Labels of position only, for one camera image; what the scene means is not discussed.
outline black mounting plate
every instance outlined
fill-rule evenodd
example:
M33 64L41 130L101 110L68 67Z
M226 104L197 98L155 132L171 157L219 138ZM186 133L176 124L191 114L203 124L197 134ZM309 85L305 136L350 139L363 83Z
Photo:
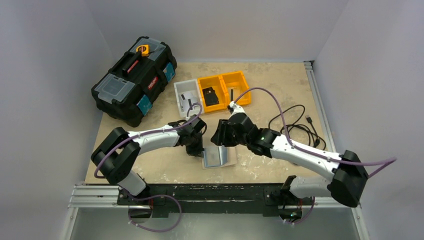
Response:
M281 194L282 183L223 183L223 184L149 184L149 192L142 192L137 198L165 194L176 198L184 213L203 214L262 214L264 217L278 217L284 211L279 206L296 206L297 200L290 200ZM148 201L133 201L122 190L117 204L125 206L148 205ZM304 198L303 205L311 205L311 198ZM152 217L166 218L179 209L169 198L153 200Z

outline toolbox handle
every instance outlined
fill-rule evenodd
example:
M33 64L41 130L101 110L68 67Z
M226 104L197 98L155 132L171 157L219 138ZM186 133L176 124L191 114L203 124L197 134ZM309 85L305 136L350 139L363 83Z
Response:
M131 59L123 65L122 67L122 75L124 77L128 77L128 74L139 64L140 59L142 55L139 52L133 53L134 55L131 57Z

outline wooden table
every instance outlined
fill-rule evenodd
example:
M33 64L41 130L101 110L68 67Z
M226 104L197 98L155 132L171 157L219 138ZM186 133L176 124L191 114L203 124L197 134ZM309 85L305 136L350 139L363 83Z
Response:
M94 148L97 148L114 128L123 127L126 131L143 131L162 127L169 122L181 119L173 83L234 71L243 71L250 87L263 87L271 91L279 100L283 110L296 104L304 105L305 114L311 116L318 135L324 136L303 63L179 63L175 78L159 95L138 127L130 127L123 121L113 119L104 113ZM278 108L273 99L263 91L254 90L251 96L252 103L244 106L244 110L259 128L267 128L269 120L278 114ZM300 107L285 113L287 124L293 123L301 113ZM200 116L207 123L207 132L203 136L204 147L213 146L210 138L217 129L218 120L228 119L229 116L230 113L226 110ZM299 123L307 125L305 117ZM279 118L273 121L271 128L279 130L282 125ZM290 137L308 144L308 136L305 132L294 129ZM284 160L255 155L245 146L237 146L236 151L237 164L202 169L203 159L188 156L185 147L161 148L138 156L132 169L144 177L147 183L283 183L290 175L303 177L317 175ZM105 179L94 178L95 168L95 165L89 161L85 183L107 183Z

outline black toolbox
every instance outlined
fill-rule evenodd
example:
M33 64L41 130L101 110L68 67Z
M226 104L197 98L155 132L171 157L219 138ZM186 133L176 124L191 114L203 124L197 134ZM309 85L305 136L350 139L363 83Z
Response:
M149 55L136 52L149 45ZM97 108L137 127L175 76L177 61L164 42L142 36L107 74L91 88Z

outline orange bin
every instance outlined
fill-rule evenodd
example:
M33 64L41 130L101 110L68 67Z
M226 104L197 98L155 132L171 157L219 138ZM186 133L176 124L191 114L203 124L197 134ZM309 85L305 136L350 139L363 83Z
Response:
M229 102L235 101L242 93L249 89L248 83L246 82L245 75L242 71L235 71L230 73L222 74L225 88L228 92ZM251 92L246 93L238 101L238 105L248 105L252 102Z
M245 75L242 71L200 77L197 79L197 82L205 113L210 113L218 110L226 110L227 106L230 104L231 101L236 100L236 98L240 96L241 93L249 89L249 86L245 79ZM208 89L210 89L211 87L215 91L215 95L218 98L218 103L211 104L209 102L209 105L207 105L207 102L205 101L206 92L204 91L208 91ZM251 93L248 92L240 100L238 100L237 104L247 105L251 102Z

